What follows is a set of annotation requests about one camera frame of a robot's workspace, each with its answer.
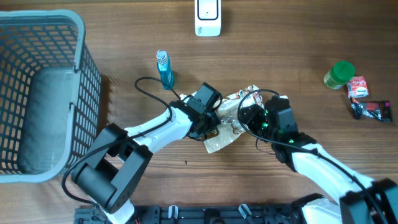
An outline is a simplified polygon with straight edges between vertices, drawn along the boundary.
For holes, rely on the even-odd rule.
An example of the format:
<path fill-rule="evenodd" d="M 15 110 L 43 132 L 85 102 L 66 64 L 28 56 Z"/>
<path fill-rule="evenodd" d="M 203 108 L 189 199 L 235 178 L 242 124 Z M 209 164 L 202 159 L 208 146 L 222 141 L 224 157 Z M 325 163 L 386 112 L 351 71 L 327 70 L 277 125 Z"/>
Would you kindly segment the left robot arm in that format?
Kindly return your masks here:
<path fill-rule="evenodd" d="M 90 198 L 98 221 L 127 223 L 135 209 L 130 201 L 152 156 L 171 142 L 189 137 L 204 141 L 220 121 L 215 113 L 221 93 L 207 83 L 180 100 L 167 104 L 160 116 L 122 129 L 112 123 L 66 175 Z"/>

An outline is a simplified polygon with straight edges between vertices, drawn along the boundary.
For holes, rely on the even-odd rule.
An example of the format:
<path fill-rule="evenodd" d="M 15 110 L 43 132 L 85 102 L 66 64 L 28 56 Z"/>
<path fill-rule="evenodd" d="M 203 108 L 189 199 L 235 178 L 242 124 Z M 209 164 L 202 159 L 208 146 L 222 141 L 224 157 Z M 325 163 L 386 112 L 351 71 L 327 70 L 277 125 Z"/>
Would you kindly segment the green lid jar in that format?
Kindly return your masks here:
<path fill-rule="evenodd" d="M 338 90 L 347 84 L 354 76 L 356 70 L 352 63 L 339 61 L 324 76 L 324 84 L 332 90 Z"/>

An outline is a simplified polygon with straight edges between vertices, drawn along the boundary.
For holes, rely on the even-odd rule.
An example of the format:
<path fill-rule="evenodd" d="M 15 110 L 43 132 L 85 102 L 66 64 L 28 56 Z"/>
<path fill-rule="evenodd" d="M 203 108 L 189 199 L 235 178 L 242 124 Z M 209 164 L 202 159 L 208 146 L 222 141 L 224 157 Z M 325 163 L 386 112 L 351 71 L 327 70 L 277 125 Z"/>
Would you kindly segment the red tissue pack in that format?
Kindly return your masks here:
<path fill-rule="evenodd" d="M 349 98 L 362 98 L 369 95 L 367 82 L 363 76 L 353 77 L 346 86 Z"/>

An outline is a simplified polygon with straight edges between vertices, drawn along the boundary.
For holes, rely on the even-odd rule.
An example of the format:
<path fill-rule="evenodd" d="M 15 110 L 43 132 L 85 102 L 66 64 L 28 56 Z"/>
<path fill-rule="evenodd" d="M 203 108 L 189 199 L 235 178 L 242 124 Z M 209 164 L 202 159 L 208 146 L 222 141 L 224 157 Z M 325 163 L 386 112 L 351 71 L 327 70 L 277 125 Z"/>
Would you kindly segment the black red packaged item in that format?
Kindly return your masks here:
<path fill-rule="evenodd" d="M 367 116 L 382 122 L 393 122 L 390 101 L 363 101 L 349 98 L 354 119 Z"/>

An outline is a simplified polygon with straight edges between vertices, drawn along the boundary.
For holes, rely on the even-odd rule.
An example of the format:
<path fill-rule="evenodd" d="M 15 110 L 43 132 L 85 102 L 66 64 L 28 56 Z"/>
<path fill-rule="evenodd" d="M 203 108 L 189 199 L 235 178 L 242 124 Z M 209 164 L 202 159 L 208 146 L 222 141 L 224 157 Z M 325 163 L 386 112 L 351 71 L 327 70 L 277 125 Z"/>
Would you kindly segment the blue mouthwash bottle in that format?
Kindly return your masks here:
<path fill-rule="evenodd" d="M 171 68 L 169 55 L 165 50 L 158 50 L 156 53 L 157 69 L 160 79 L 166 90 L 170 90 L 174 85 L 174 75 Z"/>

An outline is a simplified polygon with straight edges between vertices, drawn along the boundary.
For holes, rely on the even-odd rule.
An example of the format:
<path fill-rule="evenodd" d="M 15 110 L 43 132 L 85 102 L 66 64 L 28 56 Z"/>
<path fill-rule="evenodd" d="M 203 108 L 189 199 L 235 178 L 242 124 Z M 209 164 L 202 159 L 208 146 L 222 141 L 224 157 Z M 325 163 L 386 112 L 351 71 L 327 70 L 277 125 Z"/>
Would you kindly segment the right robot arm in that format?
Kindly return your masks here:
<path fill-rule="evenodd" d="M 269 142 L 280 163 L 330 196 L 311 194 L 296 200 L 294 223 L 397 223 L 397 184 L 356 172 L 299 132 L 286 97 L 274 95 L 265 107 L 240 104 L 238 121 L 250 135 Z"/>

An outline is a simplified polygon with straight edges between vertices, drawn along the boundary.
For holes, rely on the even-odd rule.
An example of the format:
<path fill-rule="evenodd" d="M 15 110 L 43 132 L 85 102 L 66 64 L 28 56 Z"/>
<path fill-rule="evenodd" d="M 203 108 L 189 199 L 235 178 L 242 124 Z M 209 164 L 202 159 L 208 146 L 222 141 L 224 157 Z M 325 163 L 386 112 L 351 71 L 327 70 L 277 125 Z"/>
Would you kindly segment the beige plastic pouch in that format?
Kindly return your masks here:
<path fill-rule="evenodd" d="M 238 121 L 238 106 L 242 98 L 249 92 L 258 89 L 256 85 L 249 85 L 223 98 L 221 106 L 216 110 L 220 124 L 217 125 L 214 131 L 208 134 L 208 139 L 204 141 L 204 145 L 209 154 L 219 151 L 231 144 L 245 132 Z"/>

